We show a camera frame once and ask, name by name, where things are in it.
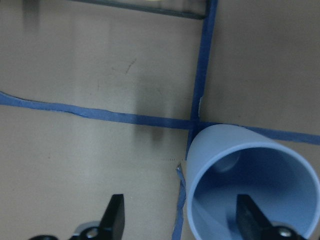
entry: cardboard surface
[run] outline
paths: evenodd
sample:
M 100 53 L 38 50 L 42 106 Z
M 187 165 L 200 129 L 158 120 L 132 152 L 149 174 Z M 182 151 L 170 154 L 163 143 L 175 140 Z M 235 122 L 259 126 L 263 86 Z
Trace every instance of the cardboard surface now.
M 201 119 L 319 135 L 319 9 L 220 1 Z
M 202 21 L 69 0 L 2 0 L 0 19 L 2 92 L 189 118 Z
M 0 122 L 3 239 L 69 239 L 119 193 L 123 240 L 171 238 L 187 131 L 9 106 L 0 106 Z

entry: screw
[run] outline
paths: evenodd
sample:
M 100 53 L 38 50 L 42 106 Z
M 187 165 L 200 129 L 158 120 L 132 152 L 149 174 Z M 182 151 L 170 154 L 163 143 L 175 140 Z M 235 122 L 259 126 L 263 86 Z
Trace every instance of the screw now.
M 92 228 L 86 233 L 86 237 L 88 239 L 93 239 L 96 236 L 98 236 L 98 234 L 99 234 L 98 229 L 97 228 Z
M 285 238 L 289 238 L 292 236 L 292 232 L 288 228 L 285 228 L 285 227 L 280 227 L 278 229 L 278 232 L 282 237 L 285 237 Z

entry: blue painter's tape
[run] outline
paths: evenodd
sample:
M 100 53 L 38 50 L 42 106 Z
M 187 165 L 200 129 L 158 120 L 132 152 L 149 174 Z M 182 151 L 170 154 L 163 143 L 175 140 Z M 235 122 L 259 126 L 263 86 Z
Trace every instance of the blue painter's tape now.
M 170 128 L 170 129 L 183 129 L 195 131 L 193 134 L 197 134 L 199 131 L 209 127 L 211 125 L 221 124 L 217 122 L 199 122 L 198 126 L 190 120 L 181 120 L 174 118 L 136 115 L 130 113 L 112 112 L 103 109 L 85 108 L 74 105 L 62 104 L 62 103 L 46 103 L 39 101 L 25 100 L 10 96 L 0 91 L 0 105 L 7 105 L 13 107 L 29 108 L 35 110 L 46 110 L 53 112 L 63 112 L 75 114 L 77 116 L 89 119 L 97 119 L 103 121 L 147 125 L 154 127 Z M 264 135 L 268 138 L 282 141 L 290 141 L 296 143 L 306 143 L 313 145 L 320 145 L 320 135 L 307 134 L 301 132 L 291 132 L 282 130 L 273 130 L 260 127 L 242 126 L 256 133 Z
M 172 233 L 172 240 L 180 240 L 182 234 L 182 228 L 184 225 L 184 205 L 186 202 L 186 180 L 182 173 L 181 165 L 176 168 L 176 173 L 180 178 L 180 190 L 179 190 L 179 197 L 176 206 L 176 218 L 174 229 Z
M 210 49 L 214 33 L 218 0 L 207 1 L 207 16 L 203 21 L 198 63 L 193 88 L 193 99 L 191 107 L 191 120 L 199 120 L 201 99 L 205 92 L 207 71 L 210 58 Z
M 80 117 L 89 119 L 97 119 L 127 124 L 147 125 L 170 129 L 189 130 L 193 126 L 191 121 L 189 120 L 112 112 L 103 109 L 86 108 L 62 103 L 30 101 L 10 96 L 3 92 L 0 92 L 0 105 L 15 106 L 36 110 L 47 110 L 54 112 L 64 112 L 75 114 Z
M 200 129 L 203 130 L 209 126 L 221 124 L 217 122 L 201 122 Z M 292 131 L 282 131 L 282 130 L 274 130 L 260 127 L 252 127 L 252 126 L 240 126 L 251 131 L 254 131 L 258 134 L 264 135 L 270 139 L 274 140 L 282 140 L 296 143 L 305 143 L 305 144 L 313 144 L 320 145 L 320 135 L 301 133 L 301 132 L 292 132 Z

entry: light blue plastic cup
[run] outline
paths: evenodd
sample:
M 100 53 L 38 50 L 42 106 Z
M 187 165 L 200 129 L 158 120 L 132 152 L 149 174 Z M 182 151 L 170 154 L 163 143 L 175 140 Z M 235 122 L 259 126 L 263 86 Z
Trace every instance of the light blue plastic cup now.
M 219 124 L 193 140 L 186 170 L 187 217 L 197 240 L 241 240 L 238 194 L 275 225 L 309 238 L 320 216 L 320 184 L 301 155 L 243 127 Z

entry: black bar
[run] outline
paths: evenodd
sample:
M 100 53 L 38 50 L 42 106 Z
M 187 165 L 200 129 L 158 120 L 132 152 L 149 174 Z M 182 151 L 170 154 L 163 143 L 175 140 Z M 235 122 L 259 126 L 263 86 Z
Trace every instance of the black bar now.
M 244 240 L 261 240 L 262 232 L 273 226 L 249 195 L 236 199 L 236 223 Z
M 123 194 L 112 195 L 99 228 L 111 232 L 112 240 L 121 240 L 125 228 L 125 200 Z
M 137 11 L 142 11 L 147 13 L 163 14 L 163 15 L 169 15 L 169 16 L 175 16 L 175 17 L 181 17 L 181 18 L 187 18 L 187 19 L 202 20 L 206 17 L 205 15 L 196 14 L 192 12 L 159 9 L 155 7 L 140 6 L 136 4 L 128 4 L 128 3 L 122 3 L 122 2 L 112 1 L 112 0 L 72 0 L 72 1 L 89 3 L 89 4 L 99 4 L 99 5 L 117 7 L 122 9 L 137 10 Z

